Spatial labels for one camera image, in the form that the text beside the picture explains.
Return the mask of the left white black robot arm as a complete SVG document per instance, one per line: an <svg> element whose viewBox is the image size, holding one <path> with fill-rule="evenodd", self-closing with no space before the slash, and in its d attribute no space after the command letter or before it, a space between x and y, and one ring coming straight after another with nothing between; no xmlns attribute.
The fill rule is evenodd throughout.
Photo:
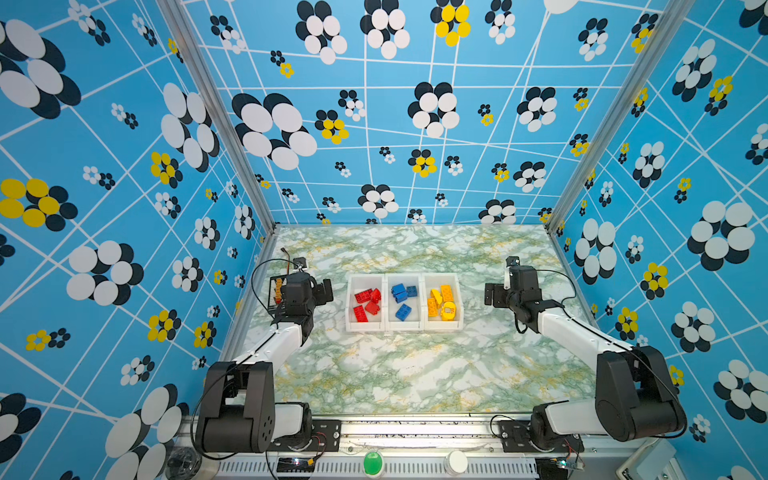
<svg viewBox="0 0 768 480"><path fill-rule="evenodd" d="M223 460L265 453L270 446L301 447L312 441L312 413L305 402L278 402L275 373L309 344L314 311L334 300L329 279L298 271L286 276L270 329L246 353L210 366L190 427L193 447Z"/></svg>

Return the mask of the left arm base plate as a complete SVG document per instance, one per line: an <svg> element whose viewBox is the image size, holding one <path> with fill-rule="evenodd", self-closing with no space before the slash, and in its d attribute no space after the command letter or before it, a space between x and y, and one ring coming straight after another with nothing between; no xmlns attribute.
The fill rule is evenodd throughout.
<svg viewBox="0 0 768 480"><path fill-rule="evenodd" d="M269 452L338 452L342 434L342 421L338 419L313 419L310 436L306 440L282 437L274 441Z"/></svg>

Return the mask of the white three-compartment container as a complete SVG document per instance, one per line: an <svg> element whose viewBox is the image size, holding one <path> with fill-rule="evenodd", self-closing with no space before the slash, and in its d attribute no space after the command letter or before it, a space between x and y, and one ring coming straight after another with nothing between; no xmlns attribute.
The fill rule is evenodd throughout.
<svg viewBox="0 0 768 480"><path fill-rule="evenodd" d="M397 303L391 294L391 287L402 283L406 288L416 286L417 297L408 297L405 302ZM429 318L427 299L431 290L440 290L441 285L450 285L453 290L454 303L457 306L456 320L445 322L439 316ZM377 315L367 311L368 322L357 323L353 308L366 304L358 304L354 295L367 289L379 289L382 299L379 302L381 310ZM395 313L402 304L412 308L412 313L405 322L398 320ZM455 273L389 273L389 274L357 274L348 279L345 306L346 330L350 333L381 333L381 332L458 332L464 327L464 308L458 276Z"/></svg>

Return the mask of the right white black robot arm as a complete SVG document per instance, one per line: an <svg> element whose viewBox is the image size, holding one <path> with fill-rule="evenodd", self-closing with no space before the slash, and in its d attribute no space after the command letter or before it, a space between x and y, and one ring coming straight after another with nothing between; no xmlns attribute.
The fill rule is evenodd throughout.
<svg viewBox="0 0 768 480"><path fill-rule="evenodd" d="M552 450L566 438L583 434L627 442L673 439L687 430L679 389L661 352L611 337L577 320L562 302L544 298L534 267L508 257L504 281L485 285L484 303L510 311L520 334L533 332L558 343L596 375L592 400L551 402L533 409L529 435L537 449Z"/></svg>

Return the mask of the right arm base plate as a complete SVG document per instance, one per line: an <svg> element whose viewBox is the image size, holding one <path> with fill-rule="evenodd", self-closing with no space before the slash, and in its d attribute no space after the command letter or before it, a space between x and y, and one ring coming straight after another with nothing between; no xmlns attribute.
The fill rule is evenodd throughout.
<svg viewBox="0 0 768 480"><path fill-rule="evenodd" d="M491 428L493 434L500 440L505 453L552 453L566 455L583 453L583 441L574 435L559 439L552 447L537 447L531 440L529 423L509 419L496 419Z"/></svg>

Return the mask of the blue lego brick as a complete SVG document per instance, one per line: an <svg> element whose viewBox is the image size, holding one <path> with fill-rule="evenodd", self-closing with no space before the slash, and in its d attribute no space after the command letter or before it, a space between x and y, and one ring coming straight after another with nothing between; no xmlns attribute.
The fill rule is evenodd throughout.
<svg viewBox="0 0 768 480"><path fill-rule="evenodd" d="M405 322L411 313L412 313L412 308L407 304L402 304L396 311L395 317L398 320Z"/></svg>

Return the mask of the small red lego front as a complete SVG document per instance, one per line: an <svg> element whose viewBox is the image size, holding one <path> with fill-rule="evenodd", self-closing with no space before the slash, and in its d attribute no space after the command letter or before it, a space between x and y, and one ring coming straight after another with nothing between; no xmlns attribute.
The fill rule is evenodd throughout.
<svg viewBox="0 0 768 480"><path fill-rule="evenodd" d="M379 311L381 310L380 304L378 302L370 301L366 304L364 309L371 315L377 315Z"/></svg>

